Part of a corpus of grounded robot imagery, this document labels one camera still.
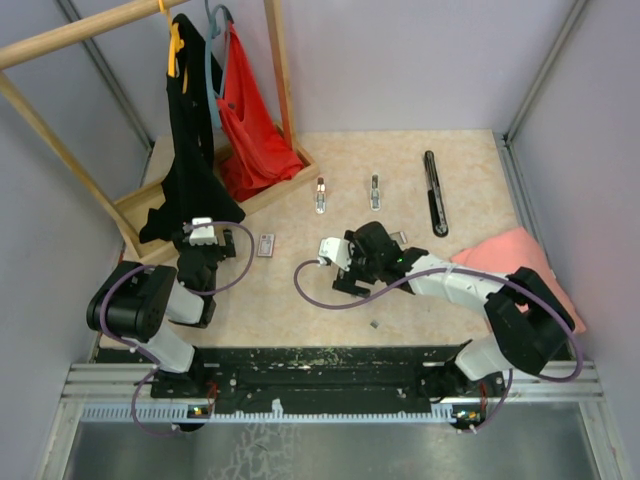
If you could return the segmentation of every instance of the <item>wooden rod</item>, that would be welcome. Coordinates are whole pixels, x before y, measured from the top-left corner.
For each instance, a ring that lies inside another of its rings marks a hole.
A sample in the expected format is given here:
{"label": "wooden rod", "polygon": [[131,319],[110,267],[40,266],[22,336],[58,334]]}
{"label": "wooden rod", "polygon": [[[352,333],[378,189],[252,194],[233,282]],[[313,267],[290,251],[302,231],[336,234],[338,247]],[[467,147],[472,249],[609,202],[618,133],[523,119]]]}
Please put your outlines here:
{"label": "wooden rod", "polygon": [[293,149],[296,144],[296,127],[293,118],[293,102],[291,101],[289,62],[287,61],[287,50],[284,41],[282,4],[280,0],[264,0],[264,10],[267,15],[267,26],[269,27],[271,56],[273,57],[273,70],[276,74],[284,140],[289,148]]}
{"label": "wooden rod", "polygon": [[[164,6],[171,8],[187,1],[189,0],[164,0]],[[0,70],[135,22],[159,11],[158,0],[133,0],[106,12],[97,13],[77,22],[7,45],[0,48]]]}
{"label": "wooden rod", "polygon": [[9,80],[4,72],[0,71],[0,93],[2,93],[13,108],[26,120],[26,122],[40,135],[45,143],[53,150],[58,157],[69,167],[71,172],[82,182],[89,192],[100,202],[100,205],[107,211],[116,223],[131,238],[138,238],[138,232],[131,225],[129,220],[118,210],[109,197],[102,191],[100,186],[91,178],[84,167],[76,160],[71,151],[56,136],[47,125],[44,119],[38,114],[35,108],[22,95],[17,87]]}

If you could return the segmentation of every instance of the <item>metal clip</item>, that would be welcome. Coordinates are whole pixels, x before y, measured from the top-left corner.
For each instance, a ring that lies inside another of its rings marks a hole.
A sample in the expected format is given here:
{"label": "metal clip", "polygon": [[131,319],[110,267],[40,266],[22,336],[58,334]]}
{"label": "metal clip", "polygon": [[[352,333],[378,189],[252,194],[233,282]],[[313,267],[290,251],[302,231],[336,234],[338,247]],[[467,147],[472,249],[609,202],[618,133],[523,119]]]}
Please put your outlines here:
{"label": "metal clip", "polygon": [[316,213],[324,213],[327,209],[327,199],[324,186],[324,178],[318,177],[318,187],[316,190]]}
{"label": "metal clip", "polygon": [[371,176],[371,210],[377,212],[380,210],[380,187],[378,183],[378,174],[374,173]]}

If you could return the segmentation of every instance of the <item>beige floor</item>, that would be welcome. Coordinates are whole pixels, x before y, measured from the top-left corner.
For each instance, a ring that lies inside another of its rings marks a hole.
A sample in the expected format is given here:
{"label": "beige floor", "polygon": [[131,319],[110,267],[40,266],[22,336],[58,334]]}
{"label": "beige floor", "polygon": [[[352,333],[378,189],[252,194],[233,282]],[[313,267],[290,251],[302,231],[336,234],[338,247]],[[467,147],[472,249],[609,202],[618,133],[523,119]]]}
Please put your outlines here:
{"label": "beige floor", "polygon": [[[320,239],[342,237],[371,220],[389,232],[403,230],[407,246],[442,258],[517,225],[493,136],[488,130],[313,133],[302,145],[318,162],[327,185],[327,212],[314,210],[315,184],[248,217],[255,236],[276,235],[273,258],[256,258],[249,275],[218,294],[218,307],[205,330],[172,327],[196,346],[328,346],[457,344],[487,332],[482,318],[436,298],[394,291],[347,311],[318,309],[293,287],[296,266],[315,258]],[[443,188],[450,234],[431,231],[422,155],[433,150]],[[172,160],[170,141],[159,141],[147,181],[164,175]],[[382,208],[369,208],[371,174],[378,173]],[[238,258],[218,270],[218,285],[236,278],[245,265],[248,240],[235,234]],[[327,303],[353,299],[331,290],[336,267],[308,267],[302,285]],[[370,323],[376,320],[379,327]],[[103,338],[101,346],[115,346]]]}

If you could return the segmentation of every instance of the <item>small metal object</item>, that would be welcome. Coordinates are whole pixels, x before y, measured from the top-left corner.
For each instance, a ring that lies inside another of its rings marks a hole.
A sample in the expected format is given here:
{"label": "small metal object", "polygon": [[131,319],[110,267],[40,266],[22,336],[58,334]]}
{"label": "small metal object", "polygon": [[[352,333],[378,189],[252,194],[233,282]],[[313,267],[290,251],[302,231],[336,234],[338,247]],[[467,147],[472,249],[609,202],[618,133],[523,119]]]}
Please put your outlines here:
{"label": "small metal object", "polygon": [[371,210],[377,212],[380,210],[380,184],[378,180],[378,174],[374,173],[371,176]]}
{"label": "small metal object", "polygon": [[444,214],[444,203],[442,202],[442,190],[440,189],[440,180],[436,170],[436,160],[431,150],[424,153],[424,168],[427,172],[427,185],[429,187],[427,195],[433,233],[437,237],[446,237],[449,234],[449,225]]}
{"label": "small metal object", "polygon": [[273,233],[265,233],[260,235],[260,243],[258,244],[258,257],[273,257],[273,247],[276,243],[276,236]]}
{"label": "small metal object", "polygon": [[324,178],[318,177],[316,190],[316,213],[324,213],[327,209],[327,198],[324,186]]}

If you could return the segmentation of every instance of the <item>red cloth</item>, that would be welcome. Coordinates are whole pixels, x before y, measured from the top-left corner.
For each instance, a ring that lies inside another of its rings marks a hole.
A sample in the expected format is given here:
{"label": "red cloth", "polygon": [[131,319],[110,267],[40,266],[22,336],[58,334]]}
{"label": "red cloth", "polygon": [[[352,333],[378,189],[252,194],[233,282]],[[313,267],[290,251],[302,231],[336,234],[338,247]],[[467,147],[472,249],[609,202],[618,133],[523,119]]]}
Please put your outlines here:
{"label": "red cloth", "polygon": [[273,126],[233,25],[229,33],[224,98],[217,102],[234,154],[220,165],[220,173],[231,196],[242,202],[292,179],[304,165]]}
{"label": "red cloth", "polygon": [[535,270],[544,283],[551,289],[558,301],[576,324],[575,333],[583,333],[587,327],[578,316],[569,296],[562,289],[547,257],[538,242],[522,227],[485,240],[480,245],[467,248],[451,257],[453,263],[459,263],[476,270],[487,272],[515,272],[520,267]]}

